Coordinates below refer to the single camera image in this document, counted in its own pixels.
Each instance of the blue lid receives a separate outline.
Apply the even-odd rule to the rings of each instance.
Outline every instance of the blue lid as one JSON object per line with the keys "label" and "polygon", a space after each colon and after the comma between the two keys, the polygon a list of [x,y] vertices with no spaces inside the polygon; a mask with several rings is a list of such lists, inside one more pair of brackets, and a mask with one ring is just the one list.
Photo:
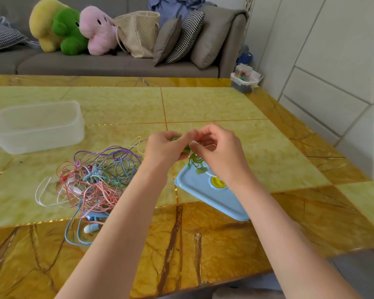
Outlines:
{"label": "blue lid", "polygon": [[[203,165],[214,175],[205,162]],[[212,181],[212,176],[197,174],[194,166],[186,165],[176,177],[175,185],[237,221],[248,221],[248,214],[233,192],[227,186],[216,187]]]}

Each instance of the yellow knob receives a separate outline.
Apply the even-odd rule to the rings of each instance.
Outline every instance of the yellow knob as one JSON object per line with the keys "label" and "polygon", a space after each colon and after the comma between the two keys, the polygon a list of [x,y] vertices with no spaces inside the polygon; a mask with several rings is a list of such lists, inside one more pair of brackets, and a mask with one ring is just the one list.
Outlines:
{"label": "yellow knob", "polygon": [[219,189],[226,187],[226,184],[224,183],[224,181],[221,181],[219,178],[214,177],[214,176],[210,179],[210,182],[212,183],[212,185],[214,185],[215,187]]}

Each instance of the gray sofa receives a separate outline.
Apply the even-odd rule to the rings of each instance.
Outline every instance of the gray sofa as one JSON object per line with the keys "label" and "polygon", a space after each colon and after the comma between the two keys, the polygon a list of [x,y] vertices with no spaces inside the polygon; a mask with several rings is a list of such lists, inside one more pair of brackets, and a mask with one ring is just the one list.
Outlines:
{"label": "gray sofa", "polygon": [[[39,0],[0,0],[0,16],[11,26],[33,39],[29,30],[29,16]],[[111,17],[148,9],[148,0],[59,0],[82,10],[94,5]],[[241,46],[246,25],[245,14],[237,14],[214,63],[199,69],[187,57],[171,65],[153,65],[153,59],[135,59],[130,54],[66,56],[60,51],[45,53],[41,49],[16,45],[0,51],[0,74],[5,75],[71,75],[71,76],[157,76],[229,78]]]}

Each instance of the yellow plush toy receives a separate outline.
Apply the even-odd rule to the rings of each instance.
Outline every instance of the yellow plush toy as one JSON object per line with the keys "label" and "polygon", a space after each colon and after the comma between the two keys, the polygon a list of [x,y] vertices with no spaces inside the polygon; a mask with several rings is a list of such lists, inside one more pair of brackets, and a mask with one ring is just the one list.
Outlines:
{"label": "yellow plush toy", "polygon": [[39,40],[43,51],[54,52],[60,49],[64,38],[53,33],[51,28],[55,15],[67,7],[57,0],[40,0],[33,8],[29,18],[29,28],[31,34]]}

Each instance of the tote bag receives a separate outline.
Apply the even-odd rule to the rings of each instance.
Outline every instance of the tote bag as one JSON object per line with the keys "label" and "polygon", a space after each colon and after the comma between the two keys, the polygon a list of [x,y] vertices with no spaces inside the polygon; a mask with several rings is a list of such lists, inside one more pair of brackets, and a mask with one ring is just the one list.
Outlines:
{"label": "tote bag", "polygon": [[153,11],[135,11],[116,17],[114,23],[120,48],[135,58],[153,58],[159,21],[160,14]]}

